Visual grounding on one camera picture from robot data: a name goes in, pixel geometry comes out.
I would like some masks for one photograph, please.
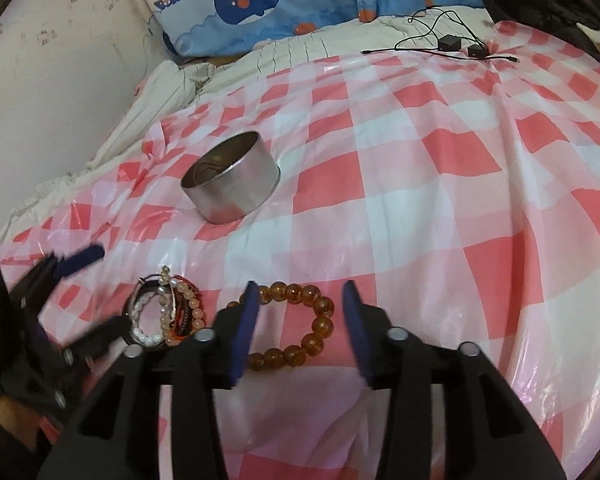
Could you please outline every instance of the pearl bracelet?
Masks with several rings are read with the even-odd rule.
[[[125,334],[124,339],[129,344],[139,344],[145,348],[157,350],[164,346],[164,336],[161,333],[148,335],[140,328],[140,315],[159,288],[158,280],[150,280],[154,277],[157,275],[152,274],[140,278],[126,302],[124,314],[131,320],[131,330],[128,336]]]

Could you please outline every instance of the bracelet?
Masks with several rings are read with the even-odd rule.
[[[258,299],[260,304],[274,301],[288,301],[290,304],[304,303],[311,307],[316,315],[311,324],[312,332],[305,335],[298,345],[289,345],[284,350],[280,348],[269,348],[264,354],[254,352],[249,354],[247,368],[255,372],[264,369],[279,370],[285,364],[298,367],[304,364],[306,357],[317,356],[324,350],[324,340],[333,333],[333,321],[331,316],[335,306],[333,300],[320,293],[315,285],[301,286],[297,283],[285,285],[283,282],[275,282],[271,286],[260,286],[258,288]],[[244,294],[240,301],[232,301],[227,304],[228,308],[238,306],[244,302]]]
[[[158,278],[160,294],[160,328],[168,346],[205,327],[205,312],[200,290],[183,276],[171,276],[164,266]]]
[[[157,274],[139,278],[133,292],[126,300],[123,313],[131,319],[131,330],[128,334],[125,333],[123,338],[128,344],[139,344],[157,350],[164,347],[164,337],[161,334],[147,335],[140,328],[140,315],[159,288],[158,280],[151,280],[154,277],[157,277]]]

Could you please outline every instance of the bed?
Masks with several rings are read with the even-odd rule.
[[[365,301],[427,342],[479,342],[569,478],[590,474],[600,450],[600,66],[538,31],[494,27],[483,9],[454,10],[492,52],[520,63],[360,55],[421,34],[438,10],[424,23],[385,16],[324,27],[227,64],[164,62],[84,172],[12,214],[1,234],[5,276],[15,280],[44,251],[104,243],[103,264],[60,287],[43,313],[60,341],[119,311],[134,280],[163,265],[194,276],[209,316],[247,279],[318,283],[337,297],[354,278]],[[452,19],[438,26],[464,34]],[[316,94],[329,107],[316,112]],[[205,226],[173,183],[246,129],[269,143],[281,185],[243,222]],[[325,226],[328,236],[311,234]],[[522,276],[511,275],[517,267]],[[334,321],[342,325],[342,313]],[[291,342],[305,325],[290,308],[266,310],[254,348]],[[219,394],[230,476],[372,478],[386,398],[366,391],[352,364],[334,334],[312,366],[248,374]],[[165,392],[163,478],[168,405]],[[285,429],[268,430],[273,419]]]

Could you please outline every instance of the metal can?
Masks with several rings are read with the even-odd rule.
[[[280,168],[258,132],[224,140],[201,156],[180,186],[212,224],[233,222],[259,208],[280,182]]]

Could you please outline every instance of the red and white checkered tablecloth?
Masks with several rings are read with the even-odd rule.
[[[573,479],[600,447],[600,65],[513,23],[496,27],[491,50],[520,63],[384,52],[206,96],[4,244],[4,272],[12,282],[45,251],[104,244],[104,261],[62,283],[42,314],[58,340],[119,312],[138,276],[165,264],[200,287],[211,317],[247,280],[315,283],[335,298],[323,354],[216,395],[233,479],[374,477],[387,397],[354,368],[338,304],[348,279],[426,342],[480,343]],[[282,180],[243,220],[207,224],[179,179],[245,130],[262,134]],[[301,306],[264,306],[253,349],[297,343],[311,320]]]

